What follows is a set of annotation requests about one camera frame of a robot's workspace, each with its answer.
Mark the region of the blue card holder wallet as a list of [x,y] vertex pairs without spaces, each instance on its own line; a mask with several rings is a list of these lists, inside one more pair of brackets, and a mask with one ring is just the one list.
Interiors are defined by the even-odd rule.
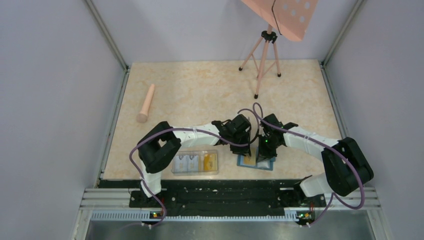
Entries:
[[250,168],[250,169],[258,169],[258,170],[265,170],[265,171],[272,171],[274,169],[274,162],[276,161],[276,158],[271,158],[268,160],[264,160],[261,162],[256,162],[255,166],[247,166],[247,165],[243,165],[241,163],[242,159],[243,159],[243,155],[238,155],[237,156],[237,166],[238,167],[244,167],[244,168]]

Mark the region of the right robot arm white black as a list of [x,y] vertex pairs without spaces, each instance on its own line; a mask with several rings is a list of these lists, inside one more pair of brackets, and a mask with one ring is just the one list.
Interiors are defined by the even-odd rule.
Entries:
[[374,178],[374,171],[351,137],[337,140],[309,132],[296,123],[282,124],[275,114],[261,119],[256,161],[277,157],[280,146],[301,150],[322,161],[324,173],[302,179],[294,186],[293,200],[307,206],[315,196],[335,193],[345,197]]

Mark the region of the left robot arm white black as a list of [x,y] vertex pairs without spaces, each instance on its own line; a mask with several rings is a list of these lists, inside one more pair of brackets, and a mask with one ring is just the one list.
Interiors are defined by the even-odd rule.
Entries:
[[158,123],[131,151],[138,152],[141,166],[141,200],[149,207],[160,202],[162,171],[180,149],[197,146],[229,145],[235,155],[251,156],[251,123],[244,115],[234,119],[192,127],[175,127],[167,121]]

